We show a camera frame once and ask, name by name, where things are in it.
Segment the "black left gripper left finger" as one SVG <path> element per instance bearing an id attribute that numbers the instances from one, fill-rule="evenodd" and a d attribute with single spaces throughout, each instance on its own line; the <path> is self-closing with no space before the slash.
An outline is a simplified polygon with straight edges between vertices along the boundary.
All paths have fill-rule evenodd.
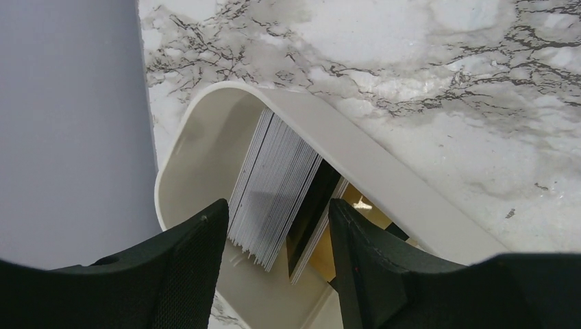
<path id="1" fill-rule="evenodd" d="M 1 262 L 2 328 L 207 328 L 229 210 L 185 222 L 88 265 Z"/>

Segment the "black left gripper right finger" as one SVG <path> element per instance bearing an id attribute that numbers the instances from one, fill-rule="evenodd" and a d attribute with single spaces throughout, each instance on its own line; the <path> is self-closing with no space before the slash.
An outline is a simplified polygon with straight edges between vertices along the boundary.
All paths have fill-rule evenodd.
<path id="1" fill-rule="evenodd" d="M 345 328 L 579 328 L 580 255 L 498 254 L 464 266 L 417 249 L 342 199 L 329 205 Z"/>

